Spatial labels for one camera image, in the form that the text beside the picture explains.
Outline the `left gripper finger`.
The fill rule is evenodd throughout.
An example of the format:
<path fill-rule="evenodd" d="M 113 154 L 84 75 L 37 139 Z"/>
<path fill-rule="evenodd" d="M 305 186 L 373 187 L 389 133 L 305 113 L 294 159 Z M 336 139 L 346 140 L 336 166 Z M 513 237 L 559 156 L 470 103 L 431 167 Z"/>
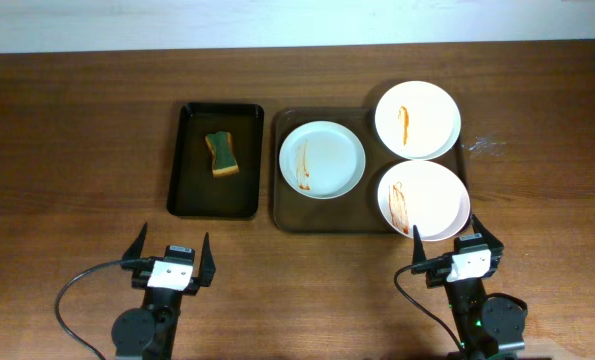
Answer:
<path fill-rule="evenodd" d="M 204 236 L 197 283 L 200 287 L 210 287 L 216 273 L 216 265 L 210 247 L 209 233 Z"/>
<path fill-rule="evenodd" d="M 146 240 L 147 230 L 148 223 L 144 223 L 136 239 L 132 242 L 132 244 L 122 255 L 122 270 L 133 270 L 136 267 L 137 261 L 141 258 L 141 253 Z"/>

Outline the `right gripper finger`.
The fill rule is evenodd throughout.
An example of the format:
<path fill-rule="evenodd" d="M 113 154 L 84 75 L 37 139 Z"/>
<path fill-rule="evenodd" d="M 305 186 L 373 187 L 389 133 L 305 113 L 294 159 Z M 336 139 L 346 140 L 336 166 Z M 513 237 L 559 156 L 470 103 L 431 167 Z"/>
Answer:
<path fill-rule="evenodd" d="M 484 243 L 489 247 L 492 255 L 503 254 L 503 243 L 483 226 L 475 214 L 471 215 L 471 225 L 473 231 L 482 236 Z"/>
<path fill-rule="evenodd" d="M 420 272 L 424 272 L 424 264 L 426 263 L 427 259 L 423 248 L 423 242 L 421 240 L 421 236 L 416 225 L 413 226 L 413 240 L 414 248 L 411 263 L 411 272 L 413 274 L 419 274 Z"/>

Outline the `white plate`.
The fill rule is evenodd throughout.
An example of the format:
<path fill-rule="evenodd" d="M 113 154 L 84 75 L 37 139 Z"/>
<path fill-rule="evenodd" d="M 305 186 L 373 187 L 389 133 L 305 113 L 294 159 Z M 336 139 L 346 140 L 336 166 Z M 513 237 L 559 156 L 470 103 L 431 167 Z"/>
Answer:
<path fill-rule="evenodd" d="M 453 98 L 424 81 L 407 81 L 387 90 L 379 100 L 374 125 L 379 139 L 394 154 L 430 160 L 446 153 L 461 130 Z"/>
<path fill-rule="evenodd" d="M 331 121 L 298 126 L 279 150 L 281 174 L 300 195 L 328 200 L 351 191 L 363 177 L 366 154 L 357 135 Z"/>
<path fill-rule="evenodd" d="M 423 241 L 442 241 L 467 226 L 471 201 L 464 183 L 448 168 L 409 160 L 388 169 L 377 186 L 379 210 L 397 233 Z"/>

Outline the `green and yellow sponge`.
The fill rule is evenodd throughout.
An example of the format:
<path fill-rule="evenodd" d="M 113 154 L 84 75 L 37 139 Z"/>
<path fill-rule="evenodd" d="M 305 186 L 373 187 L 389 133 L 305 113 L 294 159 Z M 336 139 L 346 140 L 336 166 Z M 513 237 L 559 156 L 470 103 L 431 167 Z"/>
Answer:
<path fill-rule="evenodd" d="M 239 172 L 230 132 L 218 131 L 207 134 L 205 141 L 211 153 L 211 171 L 214 177 L 224 177 Z"/>

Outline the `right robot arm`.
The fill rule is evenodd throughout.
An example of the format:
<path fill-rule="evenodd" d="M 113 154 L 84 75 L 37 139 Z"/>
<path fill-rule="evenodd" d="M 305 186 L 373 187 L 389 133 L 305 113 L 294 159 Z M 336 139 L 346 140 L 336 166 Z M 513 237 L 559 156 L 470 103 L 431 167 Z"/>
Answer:
<path fill-rule="evenodd" d="M 476 216 L 470 223 L 471 235 L 455 238 L 453 251 L 432 259 L 414 229 L 411 272 L 423 274 L 429 289 L 446 292 L 458 345 L 449 359 L 516 359 L 525 349 L 528 306 L 508 294 L 486 292 L 483 281 L 497 271 L 504 245 Z"/>

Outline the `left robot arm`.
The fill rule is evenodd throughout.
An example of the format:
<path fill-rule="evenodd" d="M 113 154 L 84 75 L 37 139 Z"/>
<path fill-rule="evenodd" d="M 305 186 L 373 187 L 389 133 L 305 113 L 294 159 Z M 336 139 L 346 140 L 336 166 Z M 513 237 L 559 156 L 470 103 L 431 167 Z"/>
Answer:
<path fill-rule="evenodd" d="M 111 338 L 118 359 L 170 359 L 181 303 L 209 287 L 216 273 L 209 236 L 203 239 L 201 258 L 191 248 L 169 245 L 161 257 L 141 255 L 147 234 L 143 226 L 122 256 L 121 268 L 131 273 L 131 287 L 144 292 L 140 307 L 121 313 Z"/>

